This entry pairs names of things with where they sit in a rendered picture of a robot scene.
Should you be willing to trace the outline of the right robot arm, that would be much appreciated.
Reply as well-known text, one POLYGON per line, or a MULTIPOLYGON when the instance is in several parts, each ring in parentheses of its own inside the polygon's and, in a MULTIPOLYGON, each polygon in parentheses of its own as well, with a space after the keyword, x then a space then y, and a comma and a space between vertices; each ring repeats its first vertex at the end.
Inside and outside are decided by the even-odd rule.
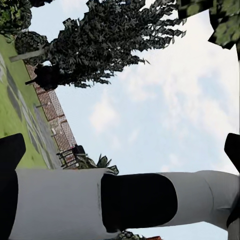
POLYGON ((0 193, 0 240, 111 240, 119 230, 199 222, 228 231, 239 199, 240 176, 216 170, 16 167, 0 193))

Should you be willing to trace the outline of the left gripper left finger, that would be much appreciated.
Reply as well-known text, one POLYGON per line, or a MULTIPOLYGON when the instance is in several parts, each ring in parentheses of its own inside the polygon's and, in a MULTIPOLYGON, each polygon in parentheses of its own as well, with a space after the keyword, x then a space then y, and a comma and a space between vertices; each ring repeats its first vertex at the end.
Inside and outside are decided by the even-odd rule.
POLYGON ((22 133, 0 138, 0 193, 26 152, 22 133))

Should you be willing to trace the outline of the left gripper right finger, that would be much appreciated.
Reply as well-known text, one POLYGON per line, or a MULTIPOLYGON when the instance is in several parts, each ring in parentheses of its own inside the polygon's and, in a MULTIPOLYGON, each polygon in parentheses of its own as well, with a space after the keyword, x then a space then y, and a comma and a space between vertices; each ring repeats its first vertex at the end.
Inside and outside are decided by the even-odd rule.
POLYGON ((228 133, 224 151, 240 173, 240 135, 228 133))

